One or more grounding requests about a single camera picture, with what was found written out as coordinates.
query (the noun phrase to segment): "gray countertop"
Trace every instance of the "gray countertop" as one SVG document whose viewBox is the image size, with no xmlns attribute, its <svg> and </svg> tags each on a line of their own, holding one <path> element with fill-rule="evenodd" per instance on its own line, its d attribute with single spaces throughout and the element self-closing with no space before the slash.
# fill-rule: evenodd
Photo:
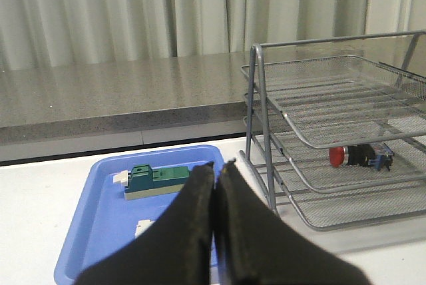
<svg viewBox="0 0 426 285">
<path fill-rule="evenodd" d="M 411 38 L 273 48 L 266 50 L 266 62 L 352 54 L 400 67 Z M 422 35 L 409 71 L 426 75 L 425 49 L 426 36 Z M 240 67 L 248 59 L 248 53 L 225 53 L 1 71 L 0 152 L 8 146 L 40 141 L 234 121 L 242 124 L 247 82 Z M 243 130 L 228 127 L 225 131 Z"/>
</svg>

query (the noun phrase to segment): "plastic tray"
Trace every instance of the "plastic tray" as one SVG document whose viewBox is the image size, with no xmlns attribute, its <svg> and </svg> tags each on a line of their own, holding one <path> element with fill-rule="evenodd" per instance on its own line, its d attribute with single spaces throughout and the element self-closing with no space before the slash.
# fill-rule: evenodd
<svg viewBox="0 0 426 285">
<path fill-rule="evenodd" d="M 218 148 L 211 145 L 114 156 L 95 163 L 59 255 L 56 283 L 72 284 L 85 268 L 134 240 L 138 221 L 156 220 L 178 194 L 125 200 L 123 187 L 112 183 L 114 174 L 144 163 L 152 168 L 186 165 L 192 169 L 211 161 L 218 176 L 224 160 Z M 216 255 L 212 255 L 211 265 L 216 265 Z"/>
</svg>

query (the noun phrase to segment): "red button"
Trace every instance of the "red button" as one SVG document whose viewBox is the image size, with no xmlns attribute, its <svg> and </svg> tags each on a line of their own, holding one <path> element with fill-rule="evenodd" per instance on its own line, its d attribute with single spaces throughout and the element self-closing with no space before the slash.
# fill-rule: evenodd
<svg viewBox="0 0 426 285">
<path fill-rule="evenodd" d="M 342 146 L 329 149 L 328 156 L 333 167 L 339 167 L 345 160 L 345 149 Z"/>
</svg>

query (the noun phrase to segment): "white curtain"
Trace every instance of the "white curtain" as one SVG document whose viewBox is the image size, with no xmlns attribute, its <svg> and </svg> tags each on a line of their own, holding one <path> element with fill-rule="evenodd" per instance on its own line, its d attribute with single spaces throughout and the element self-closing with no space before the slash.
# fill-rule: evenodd
<svg viewBox="0 0 426 285">
<path fill-rule="evenodd" d="M 0 67 L 245 51 L 424 29 L 424 0 L 0 0 Z"/>
</svg>

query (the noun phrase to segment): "green toy piece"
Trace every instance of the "green toy piece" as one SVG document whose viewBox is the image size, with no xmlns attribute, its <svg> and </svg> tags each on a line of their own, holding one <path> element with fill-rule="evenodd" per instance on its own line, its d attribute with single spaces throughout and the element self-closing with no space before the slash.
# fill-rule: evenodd
<svg viewBox="0 0 426 285">
<path fill-rule="evenodd" d="M 114 181 L 124 185 L 124 197 L 127 200 L 134 200 L 146 196 L 178 192 L 185 184 L 189 174 L 187 166 L 153 170 L 149 164 L 142 164 L 132 168 L 131 172 L 127 174 L 126 182 L 116 178 Z"/>
</svg>

